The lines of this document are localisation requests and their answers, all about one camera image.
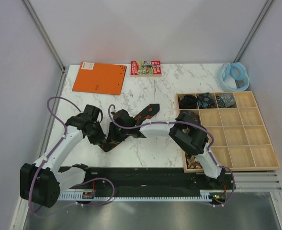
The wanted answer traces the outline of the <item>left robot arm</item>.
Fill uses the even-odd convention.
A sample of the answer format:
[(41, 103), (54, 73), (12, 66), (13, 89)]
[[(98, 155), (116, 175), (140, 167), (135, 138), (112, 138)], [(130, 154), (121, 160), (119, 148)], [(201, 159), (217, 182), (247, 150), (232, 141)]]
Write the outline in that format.
[(80, 166), (64, 172), (59, 169), (71, 151), (84, 139), (97, 145), (105, 140), (100, 122), (102, 110), (86, 105), (84, 111), (70, 117), (58, 140), (34, 163), (25, 163), (20, 169), (20, 197), (44, 207), (52, 207), (59, 195), (79, 185), (89, 188), (93, 177)]

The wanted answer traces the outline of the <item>black orange floral tie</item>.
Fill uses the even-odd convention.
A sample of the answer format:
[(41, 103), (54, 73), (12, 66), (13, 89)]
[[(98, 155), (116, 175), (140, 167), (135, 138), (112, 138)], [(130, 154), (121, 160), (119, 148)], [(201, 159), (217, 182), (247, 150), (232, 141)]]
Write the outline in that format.
[[(137, 121), (135, 126), (141, 125), (146, 119), (151, 119), (154, 115), (156, 115), (159, 112), (159, 110), (160, 110), (160, 104), (151, 103), (147, 105), (141, 112), (139, 112), (136, 116), (133, 117)], [(108, 143), (106, 138), (106, 140), (102, 144), (100, 144), (99, 147), (104, 152), (109, 152), (119, 144), (120, 143), (117, 144)]]

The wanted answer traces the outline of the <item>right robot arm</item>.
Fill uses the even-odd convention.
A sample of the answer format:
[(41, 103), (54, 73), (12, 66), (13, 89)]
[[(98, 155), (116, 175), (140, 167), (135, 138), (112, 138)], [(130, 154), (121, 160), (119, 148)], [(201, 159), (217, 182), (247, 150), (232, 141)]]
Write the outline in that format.
[(191, 116), (180, 113), (178, 117), (168, 121), (151, 121), (146, 119), (140, 125), (120, 125), (115, 121), (108, 109), (112, 123), (135, 138), (171, 137), (187, 154), (195, 156), (201, 164), (207, 183), (211, 188), (219, 188), (224, 183), (225, 167), (214, 156), (211, 146), (213, 135), (202, 125), (193, 122)]

